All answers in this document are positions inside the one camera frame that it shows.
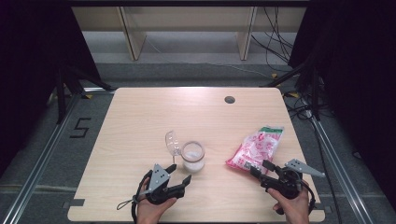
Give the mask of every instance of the snack package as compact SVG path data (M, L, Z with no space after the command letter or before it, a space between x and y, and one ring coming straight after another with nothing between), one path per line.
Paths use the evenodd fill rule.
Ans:
M250 171L250 166L254 166L261 170L262 174L266 174L267 169L262 167L262 161L273 160L283 131L283 127L265 126L258 132L247 136L226 164L245 171Z

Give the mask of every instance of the plastic bag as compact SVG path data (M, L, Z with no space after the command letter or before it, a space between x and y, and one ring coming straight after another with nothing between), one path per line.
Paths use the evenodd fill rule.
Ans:
M283 127L265 126L258 132L247 136L226 164L245 171L250 171L250 166L254 166L266 174L267 169L262 167L262 161L273 160L283 131Z

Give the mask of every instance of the gray carpet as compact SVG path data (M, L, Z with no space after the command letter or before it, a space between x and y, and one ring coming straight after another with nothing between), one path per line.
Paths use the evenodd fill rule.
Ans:
M241 71L236 68L213 64L97 64L104 82L114 87L171 87L171 86L240 86L257 87L271 80L263 76L271 76L275 70L267 65L236 65L238 69L259 71L261 74ZM278 66L277 69L289 69ZM296 77L282 83L281 91L294 90ZM95 87L82 81L85 87ZM94 95L91 99L80 99L62 134L55 151L39 180L35 192L27 204L20 223L71 223L67 219L67 207L78 182L82 177L85 165L90 157L93 144L105 118L112 95ZM301 105L299 99L287 97L285 103L295 107ZM375 223L396 223L396 215L373 180L364 163L352 156L353 146L347 134L340 127L330 109L321 112L321 124L336 148L339 157L346 167L353 184L363 198ZM3 219L9 206L17 196L21 185L35 165L42 149L50 138L57 119L57 105L53 102L36 125L26 147L18 153L11 165L0 179L0 218ZM79 119L81 125L88 127L84 138L71 138L83 134L75 130ZM326 165L328 176L343 223L358 223L352 207L347 200L340 184L334 175L325 156L320 158L318 142L314 129L308 120L293 118L292 123L297 132L308 165L323 170ZM326 214L323 223L339 223L335 202L328 181L314 177L322 205L329 206L332 211Z

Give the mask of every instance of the wooden table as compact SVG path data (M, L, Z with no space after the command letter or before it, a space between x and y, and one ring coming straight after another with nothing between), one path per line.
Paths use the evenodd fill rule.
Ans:
M226 96L235 99L227 104ZM284 221L272 210L276 201L248 172L228 167L247 135L262 126L284 126L285 132L273 163L305 161L284 101L275 88L120 88L107 111L75 200L72 221L132 221L131 205L117 205L132 198L143 175L154 163L172 164L165 134L174 130L180 144L190 140L205 147L205 167L192 175L186 194L165 212L161 222L276 222ZM188 173L182 159L169 187L180 184ZM304 179L320 199L310 175ZM311 221L322 221L314 210Z

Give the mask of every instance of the human hand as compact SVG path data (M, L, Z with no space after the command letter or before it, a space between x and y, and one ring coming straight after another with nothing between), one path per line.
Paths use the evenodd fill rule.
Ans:
M268 189L268 193L277 200L273 209L277 210L283 208L286 215L286 221L289 224L307 224L309 223L308 216L308 189L303 187L303 190L295 199L285 198L276 189Z
M146 189L149 177L145 179L140 191ZM170 198L161 204L150 203L144 195L139 196L140 203L137 205L137 224L156 224L163 213L170 208L177 198Z

